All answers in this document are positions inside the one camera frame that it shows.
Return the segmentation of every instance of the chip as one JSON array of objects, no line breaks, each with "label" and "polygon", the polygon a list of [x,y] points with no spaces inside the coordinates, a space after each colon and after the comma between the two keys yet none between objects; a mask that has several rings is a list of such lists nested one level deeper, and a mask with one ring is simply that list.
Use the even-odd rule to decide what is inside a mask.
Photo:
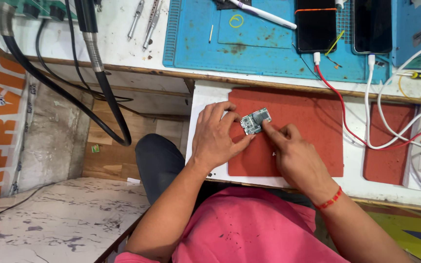
[{"label": "chip", "polygon": [[266,108],[255,111],[246,115],[241,120],[241,126],[245,130],[246,135],[261,132],[261,124],[263,120],[272,121],[269,112]]}]

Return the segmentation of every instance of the blue silicone repair mat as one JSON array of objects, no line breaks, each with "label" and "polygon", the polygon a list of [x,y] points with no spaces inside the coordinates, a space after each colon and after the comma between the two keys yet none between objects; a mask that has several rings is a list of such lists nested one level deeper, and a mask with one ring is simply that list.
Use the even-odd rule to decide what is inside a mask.
[{"label": "blue silicone repair mat", "polygon": [[[254,7],[295,21],[294,0],[252,0]],[[366,83],[367,56],[352,53],[350,1],[337,11],[337,34],[345,30],[329,61],[321,55],[326,79]],[[316,79],[296,52],[295,31],[241,9],[217,10],[213,0],[170,0],[163,65],[253,75]],[[303,54],[313,70],[313,55]],[[389,55],[377,56],[373,84],[389,78]]]}]

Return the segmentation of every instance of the knee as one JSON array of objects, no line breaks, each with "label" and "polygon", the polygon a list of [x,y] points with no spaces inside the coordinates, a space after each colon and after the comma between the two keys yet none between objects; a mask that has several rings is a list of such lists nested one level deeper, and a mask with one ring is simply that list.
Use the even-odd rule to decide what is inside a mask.
[{"label": "knee", "polygon": [[157,148],[163,147],[167,143],[167,139],[156,133],[149,133],[142,137],[136,144],[136,153],[150,152]]}]

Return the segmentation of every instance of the pink t-shirt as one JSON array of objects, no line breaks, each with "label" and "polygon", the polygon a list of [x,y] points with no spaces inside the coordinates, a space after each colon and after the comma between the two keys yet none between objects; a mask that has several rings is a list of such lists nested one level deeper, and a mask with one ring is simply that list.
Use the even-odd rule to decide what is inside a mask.
[{"label": "pink t-shirt", "polygon": [[[174,263],[348,262],[313,232],[315,211],[264,189],[229,187],[205,200],[190,218]],[[152,263],[129,252],[115,263]]]}]

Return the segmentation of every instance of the marble patterned surface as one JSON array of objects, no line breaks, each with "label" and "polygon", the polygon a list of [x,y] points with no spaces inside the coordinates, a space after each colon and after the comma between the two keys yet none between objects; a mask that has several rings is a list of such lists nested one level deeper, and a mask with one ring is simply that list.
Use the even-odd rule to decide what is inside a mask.
[{"label": "marble patterned surface", "polygon": [[[142,185],[79,178],[0,215],[0,263],[94,262],[150,206]],[[0,199],[0,211],[33,190]]]}]

